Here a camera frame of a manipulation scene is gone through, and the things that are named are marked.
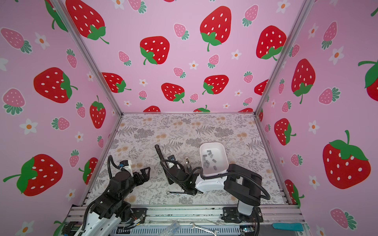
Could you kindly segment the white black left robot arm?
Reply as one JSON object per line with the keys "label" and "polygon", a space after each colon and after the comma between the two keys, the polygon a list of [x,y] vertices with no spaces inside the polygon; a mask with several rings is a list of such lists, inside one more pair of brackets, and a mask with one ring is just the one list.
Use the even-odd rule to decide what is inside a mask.
{"label": "white black left robot arm", "polygon": [[133,190],[150,179],[150,167],[133,172],[127,160],[116,165],[112,155],[107,159],[110,178],[105,191],[92,201],[84,213],[82,226],[77,236],[108,236],[120,223],[127,223],[125,230],[131,230],[141,223],[145,214],[135,216],[131,204],[125,198]]}

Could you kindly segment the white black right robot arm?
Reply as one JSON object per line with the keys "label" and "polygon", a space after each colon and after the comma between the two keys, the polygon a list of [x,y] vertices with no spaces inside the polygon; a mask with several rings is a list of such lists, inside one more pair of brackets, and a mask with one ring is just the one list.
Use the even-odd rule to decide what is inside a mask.
{"label": "white black right robot arm", "polygon": [[230,164],[223,173],[206,176],[203,167],[185,172],[184,166],[177,161],[161,159],[159,163],[167,178],[181,187],[181,194],[195,196],[224,190],[238,200],[237,210],[245,216],[256,213],[262,199],[271,199],[262,186],[262,176],[236,164]]}

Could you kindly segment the black stapler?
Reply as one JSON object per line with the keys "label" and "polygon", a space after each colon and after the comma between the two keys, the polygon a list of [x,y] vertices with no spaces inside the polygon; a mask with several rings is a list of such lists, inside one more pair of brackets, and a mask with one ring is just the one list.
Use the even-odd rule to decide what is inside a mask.
{"label": "black stapler", "polygon": [[[164,157],[163,157],[162,152],[161,152],[161,150],[160,150],[160,148],[159,148],[159,145],[155,145],[155,149],[156,149],[156,152],[157,152],[157,154],[158,154],[160,160],[164,160]],[[166,174],[166,171],[165,171],[165,170],[163,170],[163,171],[164,171],[164,174],[165,174],[166,179],[167,179],[167,181],[168,181],[168,184],[169,184],[169,185],[173,184],[173,182],[169,179],[168,175]]]}

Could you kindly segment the beige mini stapler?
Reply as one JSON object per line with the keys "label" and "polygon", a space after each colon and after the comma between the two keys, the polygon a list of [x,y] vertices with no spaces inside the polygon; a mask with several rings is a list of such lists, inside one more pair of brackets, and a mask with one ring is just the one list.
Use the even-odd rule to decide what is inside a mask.
{"label": "beige mini stapler", "polygon": [[192,171],[192,166],[188,158],[186,159],[186,170],[188,173]]}

